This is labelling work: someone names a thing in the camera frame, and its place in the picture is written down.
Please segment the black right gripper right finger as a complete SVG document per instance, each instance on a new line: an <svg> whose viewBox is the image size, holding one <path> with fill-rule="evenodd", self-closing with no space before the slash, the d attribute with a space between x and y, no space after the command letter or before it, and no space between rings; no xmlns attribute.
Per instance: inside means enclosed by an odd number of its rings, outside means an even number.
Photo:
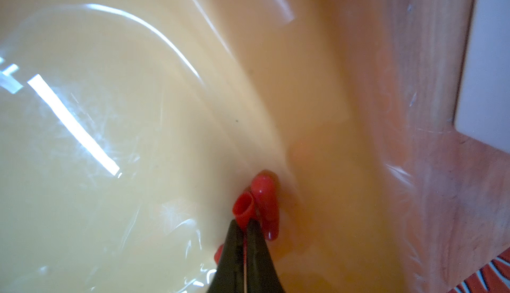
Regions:
<svg viewBox="0 0 510 293"><path fill-rule="evenodd" d="M272 262L260 223L251 219L247 226L246 288L247 292L284 293Z"/></svg>

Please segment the red screw protection sleeve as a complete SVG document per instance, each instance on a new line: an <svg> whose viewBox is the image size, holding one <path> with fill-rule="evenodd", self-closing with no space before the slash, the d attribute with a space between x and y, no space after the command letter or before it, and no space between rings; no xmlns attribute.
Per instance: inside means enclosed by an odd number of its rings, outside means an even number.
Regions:
<svg viewBox="0 0 510 293"><path fill-rule="evenodd" d="M255 200L251 192L246 191L238 197L233 205L232 214L243 231L247 229L251 220L257 219Z"/></svg>

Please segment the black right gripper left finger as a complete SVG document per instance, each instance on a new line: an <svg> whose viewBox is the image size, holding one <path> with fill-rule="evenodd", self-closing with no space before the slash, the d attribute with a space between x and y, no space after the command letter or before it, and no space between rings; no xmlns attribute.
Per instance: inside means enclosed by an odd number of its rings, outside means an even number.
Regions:
<svg viewBox="0 0 510 293"><path fill-rule="evenodd" d="M235 220L228 227L219 265L207 292L244 292L244 234Z"/></svg>

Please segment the yellow plastic storage box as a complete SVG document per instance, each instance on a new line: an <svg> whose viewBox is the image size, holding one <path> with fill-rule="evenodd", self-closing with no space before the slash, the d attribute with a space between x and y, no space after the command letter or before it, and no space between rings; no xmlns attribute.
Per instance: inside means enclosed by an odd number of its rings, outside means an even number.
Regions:
<svg viewBox="0 0 510 293"><path fill-rule="evenodd" d="M385 0L1 0L1 291L204 292L273 171L287 292L420 292Z"/></svg>

